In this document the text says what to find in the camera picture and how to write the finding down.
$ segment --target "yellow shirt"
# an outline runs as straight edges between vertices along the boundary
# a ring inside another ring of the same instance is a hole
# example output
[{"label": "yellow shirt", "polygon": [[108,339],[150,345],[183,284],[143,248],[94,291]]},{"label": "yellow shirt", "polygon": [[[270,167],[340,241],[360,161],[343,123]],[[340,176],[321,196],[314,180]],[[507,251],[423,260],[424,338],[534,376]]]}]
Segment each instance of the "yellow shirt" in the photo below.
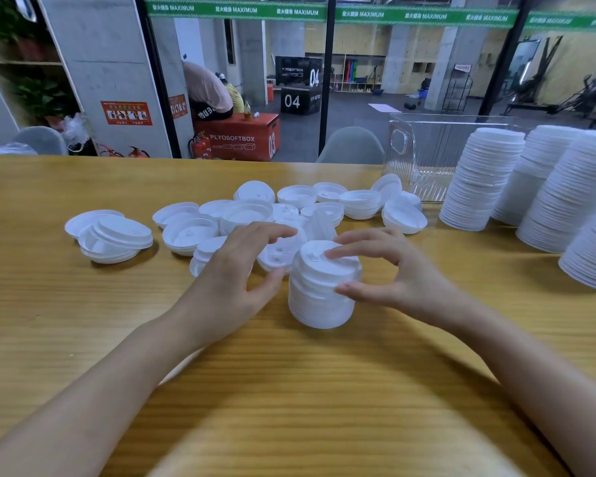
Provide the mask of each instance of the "yellow shirt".
[{"label": "yellow shirt", "polygon": [[235,114],[242,114],[245,112],[245,104],[243,104],[243,97],[241,94],[238,93],[236,87],[232,84],[225,85],[227,87],[227,91],[229,92],[230,97],[232,98],[232,102],[234,103],[234,113]]}]

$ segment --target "fire extinguisher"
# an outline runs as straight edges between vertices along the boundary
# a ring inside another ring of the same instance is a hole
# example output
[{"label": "fire extinguisher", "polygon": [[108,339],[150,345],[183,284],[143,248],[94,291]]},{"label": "fire extinguisher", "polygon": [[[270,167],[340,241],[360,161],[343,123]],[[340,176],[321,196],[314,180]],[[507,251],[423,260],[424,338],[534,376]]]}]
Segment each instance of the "fire extinguisher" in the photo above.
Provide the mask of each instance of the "fire extinguisher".
[{"label": "fire extinguisher", "polygon": [[205,133],[199,132],[194,137],[192,155],[195,159],[212,159],[212,143]]}]

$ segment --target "orange plyo box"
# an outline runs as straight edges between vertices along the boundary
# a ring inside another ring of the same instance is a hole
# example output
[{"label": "orange plyo box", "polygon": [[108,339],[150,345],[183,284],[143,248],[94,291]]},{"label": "orange plyo box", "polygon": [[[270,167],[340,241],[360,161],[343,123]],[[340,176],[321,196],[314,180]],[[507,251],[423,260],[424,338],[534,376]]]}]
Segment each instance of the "orange plyo box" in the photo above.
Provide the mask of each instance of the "orange plyo box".
[{"label": "orange plyo box", "polygon": [[204,132],[210,139],[214,159],[270,161],[280,148],[278,114],[249,119],[234,114],[225,120],[195,120],[193,124],[196,133]]}]

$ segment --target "warning sign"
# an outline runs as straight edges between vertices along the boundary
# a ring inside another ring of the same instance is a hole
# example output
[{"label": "warning sign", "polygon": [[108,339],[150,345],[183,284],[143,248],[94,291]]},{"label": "warning sign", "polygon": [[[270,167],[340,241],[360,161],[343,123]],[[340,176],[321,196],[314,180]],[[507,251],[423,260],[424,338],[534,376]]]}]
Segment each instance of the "warning sign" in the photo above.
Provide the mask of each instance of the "warning sign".
[{"label": "warning sign", "polygon": [[109,125],[152,125],[147,102],[104,102],[103,113]]},{"label": "warning sign", "polygon": [[172,111],[172,118],[178,119],[187,115],[187,103],[185,102],[185,95],[175,95],[168,99],[170,101],[170,111]]}]

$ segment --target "table surface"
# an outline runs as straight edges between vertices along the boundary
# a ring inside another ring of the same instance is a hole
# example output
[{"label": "table surface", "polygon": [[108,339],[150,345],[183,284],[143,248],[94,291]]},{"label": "table surface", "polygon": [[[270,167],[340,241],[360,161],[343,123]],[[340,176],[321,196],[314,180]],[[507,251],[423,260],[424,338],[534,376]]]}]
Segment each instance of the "table surface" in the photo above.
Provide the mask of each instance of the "table surface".
[{"label": "table surface", "polygon": [[[189,258],[151,216],[230,198],[245,181],[368,188],[380,167],[0,156],[0,436],[191,283]],[[131,261],[92,264],[64,233],[80,212],[118,209],[153,228]],[[596,378],[596,291],[510,228],[437,223],[411,237],[461,288]],[[338,231],[381,226],[343,220]],[[362,258],[364,280],[394,267]],[[250,282],[261,281],[255,268]],[[305,328],[286,283],[262,312],[159,388],[104,476],[564,476],[478,357],[445,333],[358,304],[349,323]]]}]

